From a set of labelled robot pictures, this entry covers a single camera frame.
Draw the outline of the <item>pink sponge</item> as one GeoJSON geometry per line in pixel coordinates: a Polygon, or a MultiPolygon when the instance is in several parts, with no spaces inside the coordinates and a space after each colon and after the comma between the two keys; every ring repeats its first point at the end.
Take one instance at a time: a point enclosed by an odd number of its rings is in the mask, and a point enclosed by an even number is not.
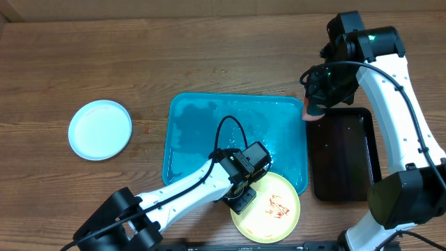
{"type": "Polygon", "coordinates": [[[318,105],[313,104],[309,99],[304,98],[302,119],[304,121],[317,121],[324,117],[325,112],[318,105]]]}

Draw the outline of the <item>yellow plate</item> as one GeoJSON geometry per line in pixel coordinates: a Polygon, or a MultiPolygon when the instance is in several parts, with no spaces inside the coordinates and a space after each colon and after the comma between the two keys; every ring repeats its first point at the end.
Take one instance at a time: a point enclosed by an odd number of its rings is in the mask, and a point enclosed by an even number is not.
{"type": "Polygon", "coordinates": [[[286,238],[300,217],[300,200],[294,187],[272,172],[251,187],[256,192],[253,201],[242,213],[231,212],[238,231],[257,243],[276,243],[286,238]]]}

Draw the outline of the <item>light blue plate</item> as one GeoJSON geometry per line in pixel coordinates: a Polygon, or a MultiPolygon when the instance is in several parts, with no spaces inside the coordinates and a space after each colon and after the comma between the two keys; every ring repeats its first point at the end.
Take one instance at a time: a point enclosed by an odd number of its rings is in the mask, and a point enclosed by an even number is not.
{"type": "Polygon", "coordinates": [[[71,149],[85,160],[102,161],[119,154],[132,136],[132,119],[121,104],[95,100],[81,107],[68,126],[71,149]]]}

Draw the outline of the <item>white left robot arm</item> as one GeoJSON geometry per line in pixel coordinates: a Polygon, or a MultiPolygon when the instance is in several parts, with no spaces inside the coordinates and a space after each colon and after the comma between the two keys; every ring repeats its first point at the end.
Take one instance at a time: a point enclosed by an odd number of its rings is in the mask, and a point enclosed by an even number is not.
{"type": "Polygon", "coordinates": [[[194,209],[223,201],[241,214],[254,200],[251,184],[270,169],[261,142],[245,150],[215,149],[198,170],[171,185],[134,195],[129,188],[113,193],[76,231],[80,250],[154,250],[162,233],[194,209]]]}

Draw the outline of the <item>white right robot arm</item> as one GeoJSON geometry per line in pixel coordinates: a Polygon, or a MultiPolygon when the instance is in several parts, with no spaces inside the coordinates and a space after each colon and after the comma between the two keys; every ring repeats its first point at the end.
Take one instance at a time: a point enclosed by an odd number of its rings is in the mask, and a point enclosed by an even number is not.
{"type": "Polygon", "coordinates": [[[410,83],[406,50],[392,26],[365,28],[356,11],[327,25],[324,63],[300,77],[302,117],[316,121],[334,105],[351,104],[363,89],[387,151],[389,176],[372,185],[368,213],[343,231],[336,250],[383,250],[445,213],[445,152],[434,139],[410,83]]]}

